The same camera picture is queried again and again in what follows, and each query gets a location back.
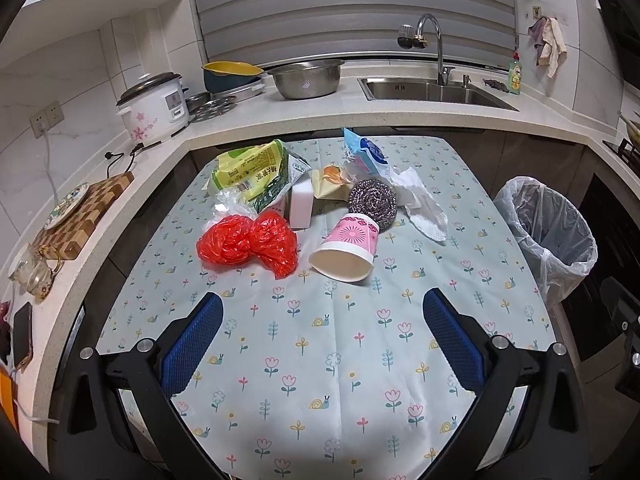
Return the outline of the pink paper cup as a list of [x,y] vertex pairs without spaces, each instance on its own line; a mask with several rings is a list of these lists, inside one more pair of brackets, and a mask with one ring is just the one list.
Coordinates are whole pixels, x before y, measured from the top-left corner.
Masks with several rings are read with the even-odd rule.
[[378,234],[372,218],[349,212],[309,256],[309,264],[331,280],[360,282],[372,272]]

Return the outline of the green white milk carton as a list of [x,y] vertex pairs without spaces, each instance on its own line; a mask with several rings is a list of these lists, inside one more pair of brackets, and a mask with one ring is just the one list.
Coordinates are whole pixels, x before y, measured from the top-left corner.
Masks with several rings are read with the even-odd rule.
[[258,214],[268,209],[283,198],[292,186],[311,170],[311,166],[303,157],[289,150],[284,150],[283,160],[276,176],[267,184],[250,204]]

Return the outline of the metal scouring ball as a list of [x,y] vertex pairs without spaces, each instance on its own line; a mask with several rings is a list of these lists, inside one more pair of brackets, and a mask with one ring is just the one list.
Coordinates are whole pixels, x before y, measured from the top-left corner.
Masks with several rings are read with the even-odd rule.
[[382,180],[366,179],[355,183],[347,203],[350,214],[365,214],[381,230],[388,229],[396,219],[395,190]]

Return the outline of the white sponge block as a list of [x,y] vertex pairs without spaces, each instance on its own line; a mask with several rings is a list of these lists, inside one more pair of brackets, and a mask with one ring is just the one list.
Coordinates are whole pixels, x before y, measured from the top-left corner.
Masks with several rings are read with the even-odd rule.
[[314,187],[310,177],[299,179],[291,188],[288,224],[293,230],[308,229],[314,206]]

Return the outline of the yellow green snack bag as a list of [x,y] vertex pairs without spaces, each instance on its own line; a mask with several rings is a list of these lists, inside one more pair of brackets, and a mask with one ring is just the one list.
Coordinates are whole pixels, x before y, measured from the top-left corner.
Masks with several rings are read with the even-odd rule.
[[286,150],[279,140],[238,148],[220,154],[207,182],[207,191],[214,196],[226,188],[236,188],[250,203],[276,176]]

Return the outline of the blue white wipes packet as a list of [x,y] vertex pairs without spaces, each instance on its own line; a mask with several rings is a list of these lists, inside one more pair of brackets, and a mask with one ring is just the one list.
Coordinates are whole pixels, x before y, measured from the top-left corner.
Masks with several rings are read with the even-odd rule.
[[388,180],[392,167],[382,150],[370,139],[343,128],[345,162],[343,169],[352,181],[370,178]]

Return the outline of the clear plastic bag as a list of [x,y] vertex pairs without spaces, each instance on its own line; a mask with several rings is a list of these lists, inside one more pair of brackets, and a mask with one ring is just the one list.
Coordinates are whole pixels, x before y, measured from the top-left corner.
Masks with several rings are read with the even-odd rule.
[[230,216],[242,216],[255,220],[257,212],[236,188],[226,188],[213,196],[212,218],[206,223],[209,229]]

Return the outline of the trash bin with liner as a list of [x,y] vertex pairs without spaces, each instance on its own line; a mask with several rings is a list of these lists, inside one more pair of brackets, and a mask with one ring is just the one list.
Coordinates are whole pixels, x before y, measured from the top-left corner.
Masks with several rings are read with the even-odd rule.
[[494,204],[515,237],[544,304],[559,304],[597,262],[587,221],[564,195],[532,177],[515,177]]

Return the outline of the black smartphone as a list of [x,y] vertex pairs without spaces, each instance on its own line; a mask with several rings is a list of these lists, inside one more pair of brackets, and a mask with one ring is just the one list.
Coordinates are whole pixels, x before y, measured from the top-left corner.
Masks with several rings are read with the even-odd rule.
[[27,301],[14,314],[12,332],[14,367],[25,367],[32,359],[32,304]]

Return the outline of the white floral rice cooker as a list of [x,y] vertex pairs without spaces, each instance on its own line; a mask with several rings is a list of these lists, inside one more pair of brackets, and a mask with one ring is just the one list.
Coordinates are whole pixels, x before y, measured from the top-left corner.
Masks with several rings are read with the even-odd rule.
[[117,115],[135,144],[163,142],[186,128],[189,112],[181,79],[174,72],[145,75],[120,96]]

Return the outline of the black gas stove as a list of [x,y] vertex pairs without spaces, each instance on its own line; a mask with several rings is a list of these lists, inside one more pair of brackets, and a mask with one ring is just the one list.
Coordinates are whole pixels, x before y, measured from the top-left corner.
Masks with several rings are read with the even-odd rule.
[[640,154],[628,140],[623,139],[619,144],[610,141],[603,141],[603,144],[637,176],[640,176]]

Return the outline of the yellow blue plastic basin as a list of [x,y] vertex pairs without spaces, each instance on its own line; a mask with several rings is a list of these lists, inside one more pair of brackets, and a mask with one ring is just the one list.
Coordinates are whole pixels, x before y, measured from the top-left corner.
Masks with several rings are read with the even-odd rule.
[[207,91],[219,93],[251,84],[264,73],[258,66],[245,62],[214,61],[202,66]]

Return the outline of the green dish soap bottle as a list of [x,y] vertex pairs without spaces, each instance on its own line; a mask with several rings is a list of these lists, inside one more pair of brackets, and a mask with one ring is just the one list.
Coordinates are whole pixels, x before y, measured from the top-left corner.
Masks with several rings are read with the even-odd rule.
[[509,65],[508,91],[512,94],[520,94],[522,88],[522,64],[518,51],[513,52]]

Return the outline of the pink hanging dish towel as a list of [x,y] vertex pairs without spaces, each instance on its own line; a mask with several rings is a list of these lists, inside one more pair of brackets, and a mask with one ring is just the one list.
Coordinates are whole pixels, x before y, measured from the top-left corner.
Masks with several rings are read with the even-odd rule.
[[567,54],[558,20],[542,16],[529,26],[527,33],[534,42],[536,64],[544,67],[547,77],[553,79],[561,64],[561,58]]

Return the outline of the grey window blind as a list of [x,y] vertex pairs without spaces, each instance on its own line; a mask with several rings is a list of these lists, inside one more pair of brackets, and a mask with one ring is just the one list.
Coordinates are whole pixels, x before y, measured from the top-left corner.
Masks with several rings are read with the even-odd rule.
[[398,55],[400,30],[425,13],[423,54],[506,66],[514,0],[195,0],[210,60],[274,65],[312,56]]

